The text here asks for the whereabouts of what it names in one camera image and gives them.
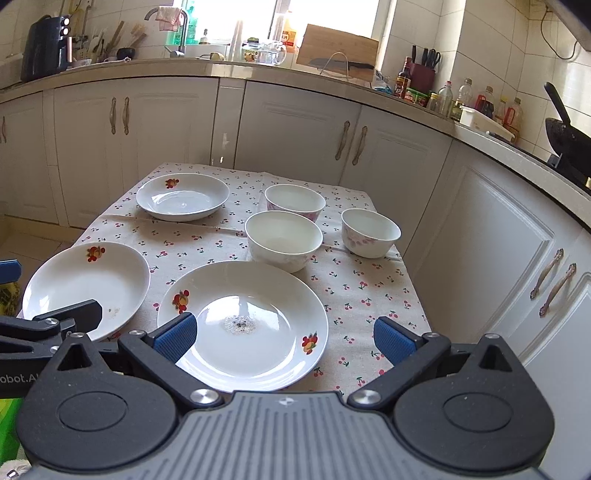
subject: pink floral bowl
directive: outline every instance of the pink floral bowl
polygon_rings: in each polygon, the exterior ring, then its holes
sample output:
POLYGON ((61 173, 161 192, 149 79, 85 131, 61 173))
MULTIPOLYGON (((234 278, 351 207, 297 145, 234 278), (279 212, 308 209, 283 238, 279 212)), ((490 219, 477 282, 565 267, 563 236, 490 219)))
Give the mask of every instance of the pink floral bowl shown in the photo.
POLYGON ((299 185, 273 185, 265 190, 267 210, 297 213, 308 220, 318 220, 326 200, 314 190, 299 185))
POLYGON ((385 256, 402 235, 396 223, 370 210, 350 208, 343 211, 341 218, 343 243, 360 257, 385 256))

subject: knife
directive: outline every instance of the knife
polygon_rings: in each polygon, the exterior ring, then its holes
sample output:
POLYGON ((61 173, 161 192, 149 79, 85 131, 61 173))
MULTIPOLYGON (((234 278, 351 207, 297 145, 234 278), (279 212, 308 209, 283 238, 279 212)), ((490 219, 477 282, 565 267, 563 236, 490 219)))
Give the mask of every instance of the knife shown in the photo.
MULTIPOLYGON (((329 62, 329 59, 311 59, 308 62, 308 65, 310 67, 323 68, 328 62, 329 62)), ((343 70, 347 69, 347 67, 346 67, 347 62, 345 62, 344 60, 334 60, 333 59, 330 61, 329 65, 332 67, 342 68, 343 70)), ((373 70, 375 68, 375 65, 371 65, 370 63, 361 63, 358 61, 350 61, 349 68, 351 68, 351 67, 354 67, 356 69, 373 70)))

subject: glass teapot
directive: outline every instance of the glass teapot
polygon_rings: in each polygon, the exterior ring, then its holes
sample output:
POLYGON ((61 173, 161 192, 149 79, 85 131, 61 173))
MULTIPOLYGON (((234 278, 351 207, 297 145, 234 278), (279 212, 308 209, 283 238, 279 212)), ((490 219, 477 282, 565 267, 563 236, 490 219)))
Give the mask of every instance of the glass teapot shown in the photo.
POLYGON ((281 65, 287 56, 285 45, 280 41, 261 42, 256 62, 260 65, 281 65))

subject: tablecloth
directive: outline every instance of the tablecloth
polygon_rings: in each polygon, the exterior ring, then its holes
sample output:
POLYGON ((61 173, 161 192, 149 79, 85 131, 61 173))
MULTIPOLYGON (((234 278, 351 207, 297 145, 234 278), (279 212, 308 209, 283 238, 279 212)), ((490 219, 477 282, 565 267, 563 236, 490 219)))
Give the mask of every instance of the tablecloth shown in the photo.
POLYGON ((264 209, 264 190, 273 184, 294 183, 324 196, 326 208, 317 224, 324 233, 312 261, 294 275, 304 281, 324 305, 329 318, 326 350, 315 369, 288 390, 337 390, 347 396, 383 374, 391 364, 377 350, 374 321, 384 315, 415 331, 430 331, 402 258, 395 248, 386 257, 369 260, 351 254, 341 240, 340 213, 351 207, 375 210, 364 192, 276 177, 268 173, 164 163, 100 215, 76 245, 119 242, 139 251, 150 266, 151 284, 134 318, 122 329, 156 328, 160 302, 185 273, 205 264, 245 260, 248 239, 243 226, 264 209), (144 212, 135 201, 139 187, 157 176, 174 180, 176 173, 215 176, 230 188, 230 198, 215 214, 189 223, 163 222, 144 212))

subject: countertop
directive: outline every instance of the countertop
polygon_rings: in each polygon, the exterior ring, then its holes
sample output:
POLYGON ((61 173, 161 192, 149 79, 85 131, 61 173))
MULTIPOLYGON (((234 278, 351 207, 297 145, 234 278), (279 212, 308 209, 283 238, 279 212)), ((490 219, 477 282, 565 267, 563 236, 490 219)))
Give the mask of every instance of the countertop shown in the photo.
POLYGON ((326 76, 277 67, 191 58, 133 60, 80 67, 17 85, 0 93, 0 103, 77 83, 150 76, 223 77, 273 83, 324 93, 393 113, 449 135, 493 158, 563 205, 591 231, 591 196, 545 164, 441 115, 369 88, 326 76))

